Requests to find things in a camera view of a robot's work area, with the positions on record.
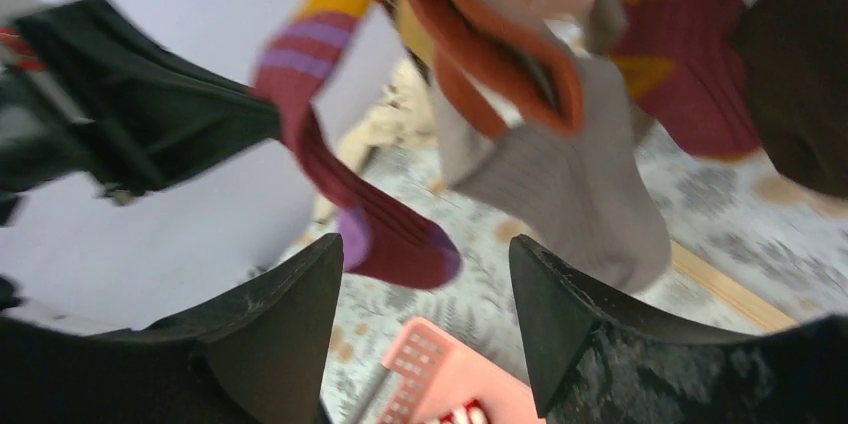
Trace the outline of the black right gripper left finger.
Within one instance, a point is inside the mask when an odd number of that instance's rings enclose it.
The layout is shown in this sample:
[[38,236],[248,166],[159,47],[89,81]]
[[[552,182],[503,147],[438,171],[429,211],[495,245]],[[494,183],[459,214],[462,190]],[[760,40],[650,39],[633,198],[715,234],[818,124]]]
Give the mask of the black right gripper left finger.
[[342,277],[327,234],[150,327],[81,336],[13,317],[1,284],[5,423],[326,423],[320,398]]

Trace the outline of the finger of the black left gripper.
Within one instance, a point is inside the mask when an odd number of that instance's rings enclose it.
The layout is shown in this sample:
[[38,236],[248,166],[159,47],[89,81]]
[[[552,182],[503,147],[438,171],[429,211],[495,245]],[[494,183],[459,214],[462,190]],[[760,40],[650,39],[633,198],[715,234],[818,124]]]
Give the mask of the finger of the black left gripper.
[[272,104],[160,46],[110,0],[10,16],[13,193],[79,171],[141,196],[280,134]]

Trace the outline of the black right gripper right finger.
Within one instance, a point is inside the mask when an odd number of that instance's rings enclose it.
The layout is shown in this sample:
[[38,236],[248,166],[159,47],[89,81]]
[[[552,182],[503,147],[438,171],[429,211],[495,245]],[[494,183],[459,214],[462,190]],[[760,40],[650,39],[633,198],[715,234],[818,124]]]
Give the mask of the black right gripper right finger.
[[524,355],[549,423],[843,423],[847,319],[747,335],[665,312],[510,243]]

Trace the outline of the grey sock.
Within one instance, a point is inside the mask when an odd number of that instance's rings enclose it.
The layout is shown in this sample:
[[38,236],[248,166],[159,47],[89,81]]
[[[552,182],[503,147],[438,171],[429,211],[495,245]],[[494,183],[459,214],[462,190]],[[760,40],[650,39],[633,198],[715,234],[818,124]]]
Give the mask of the grey sock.
[[671,263],[671,239],[634,156],[623,78],[609,60],[587,52],[579,27],[555,21],[553,33],[575,59],[585,117],[574,136],[522,121],[508,101],[475,82],[507,129],[476,131],[430,88],[446,186],[521,220],[543,245],[581,272],[627,293],[653,284]]

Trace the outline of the red white santa sock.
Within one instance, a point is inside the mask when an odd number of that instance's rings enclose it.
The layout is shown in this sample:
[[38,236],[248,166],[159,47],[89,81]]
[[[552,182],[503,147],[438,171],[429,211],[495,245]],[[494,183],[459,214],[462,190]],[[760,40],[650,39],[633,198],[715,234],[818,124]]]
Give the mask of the red white santa sock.
[[422,424],[490,424],[489,415],[478,399],[471,399],[464,404],[441,414],[431,417]]

